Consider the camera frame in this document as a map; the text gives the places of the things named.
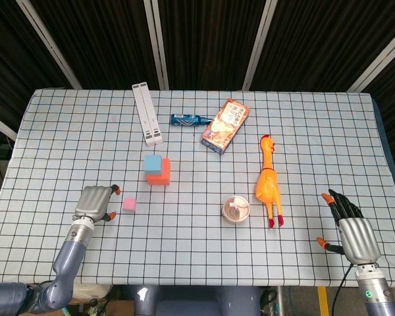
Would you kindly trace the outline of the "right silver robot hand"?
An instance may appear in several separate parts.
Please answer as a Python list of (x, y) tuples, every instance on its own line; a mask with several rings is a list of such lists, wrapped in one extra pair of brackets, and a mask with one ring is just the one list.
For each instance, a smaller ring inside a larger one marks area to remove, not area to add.
[(321, 194), (330, 207), (337, 226), (341, 244), (331, 243), (318, 237), (318, 244), (327, 251), (346, 256), (354, 265), (376, 263), (381, 252), (373, 228), (358, 206), (346, 196), (334, 190)]

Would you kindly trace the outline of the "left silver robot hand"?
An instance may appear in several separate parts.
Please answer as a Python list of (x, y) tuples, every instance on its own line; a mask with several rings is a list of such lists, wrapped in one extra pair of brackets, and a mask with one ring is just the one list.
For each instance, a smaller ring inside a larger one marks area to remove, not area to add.
[(99, 221), (112, 221), (117, 213), (107, 213), (108, 204), (113, 194), (120, 195), (120, 187), (116, 184), (112, 186), (86, 186), (80, 195), (76, 205), (74, 218), (81, 219), (87, 217), (93, 223)]

